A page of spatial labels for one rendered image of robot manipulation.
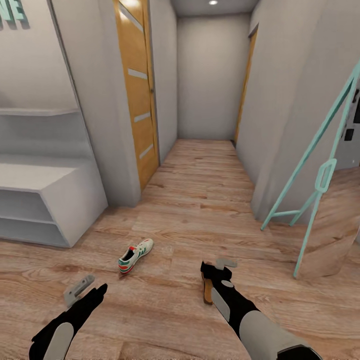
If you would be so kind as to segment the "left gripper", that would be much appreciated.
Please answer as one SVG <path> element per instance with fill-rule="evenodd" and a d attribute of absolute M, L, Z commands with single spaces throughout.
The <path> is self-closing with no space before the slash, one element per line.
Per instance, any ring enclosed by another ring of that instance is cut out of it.
<path fill-rule="evenodd" d="M 102 285 L 98 289 L 93 288 L 84 298 L 80 301 L 77 301 L 69 310 L 79 309 L 83 313 L 83 324 L 86 322 L 93 310 L 98 307 L 102 301 L 104 294 L 107 291 L 108 286 L 106 284 Z"/>

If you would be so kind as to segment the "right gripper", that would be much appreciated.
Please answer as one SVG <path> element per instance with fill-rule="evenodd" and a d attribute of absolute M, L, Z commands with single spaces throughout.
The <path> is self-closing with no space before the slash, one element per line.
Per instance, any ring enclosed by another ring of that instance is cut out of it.
<path fill-rule="evenodd" d="M 229 270 L 228 268 L 224 267 L 223 268 L 223 271 L 221 270 L 218 270 L 215 265 L 210 265 L 210 264 L 206 264 L 204 263 L 204 261 L 202 262 L 201 264 L 201 268 L 200 268 L 200 271 L 203 272 L 204 274 L 204 277 L 206 279 L 209 279 L 211 281 L 213 281 L 213 279 L 215 278 L 215 276 L 218 276 L 218 275 L 223 275 L 225 276 L 227 279 L 231 279 L 231 274 L 232 274 L 232 271 Z"/>

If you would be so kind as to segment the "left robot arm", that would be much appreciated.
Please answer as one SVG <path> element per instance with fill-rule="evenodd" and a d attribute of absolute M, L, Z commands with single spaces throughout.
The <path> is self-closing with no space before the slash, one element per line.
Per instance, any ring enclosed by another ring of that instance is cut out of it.
<path fill-rule="evenodd" d="M 94 275 L 87 275 L 68 291 L 63 299 L 68 308 L 48 323 L 33 338 L 29 360 L 64 360 L 73 338 L 86 322 L 93 310 L 102 301 L 108 286 L 93 288 L 86 296 L 79 296 L 95 281 Z"/>

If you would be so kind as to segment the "sandal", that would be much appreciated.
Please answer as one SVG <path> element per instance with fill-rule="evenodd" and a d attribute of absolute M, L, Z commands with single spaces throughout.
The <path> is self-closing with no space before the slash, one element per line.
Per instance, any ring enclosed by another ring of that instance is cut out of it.
<path fill-rule="evenodd" d="M 206 261 L 205 263 L 207 265 L 213 265 L 210 261 Z M 204 272 L 201 272 L 201 275 L 204 282 L 204 303 L 206 305 L 212 306 L 212 288 L 214 287 L 213 282 L 210 279 L 204 277 Z"/>

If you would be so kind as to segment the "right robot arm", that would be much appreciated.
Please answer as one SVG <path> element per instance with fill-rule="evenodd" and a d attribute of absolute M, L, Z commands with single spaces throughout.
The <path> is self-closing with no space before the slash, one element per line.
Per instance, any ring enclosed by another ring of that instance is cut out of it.
<path fill-rule="evenodd" d="M 216 265 L 201 264 L 200 271 L 212 281 L 211 300 L 244 345 L 251 360 L 323 360 L 306 342 L 286 331 L 231 283 L 234 260 L 218 257 Z"/>

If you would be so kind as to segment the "gym shoe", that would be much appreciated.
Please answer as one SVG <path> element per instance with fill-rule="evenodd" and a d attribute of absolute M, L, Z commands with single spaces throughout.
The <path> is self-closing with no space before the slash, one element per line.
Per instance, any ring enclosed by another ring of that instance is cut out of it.
<path fill-rule="evenodd" d="M 121 258 L 119 258 L 119 271 L 123 274 L 130 272 L 136 264 L 137 260 L 140 257 L 147 255 L 151 251 L 153 244 L 154 240 L 147 238 L 139 245 L 129 247 L 127 252 Z"/>

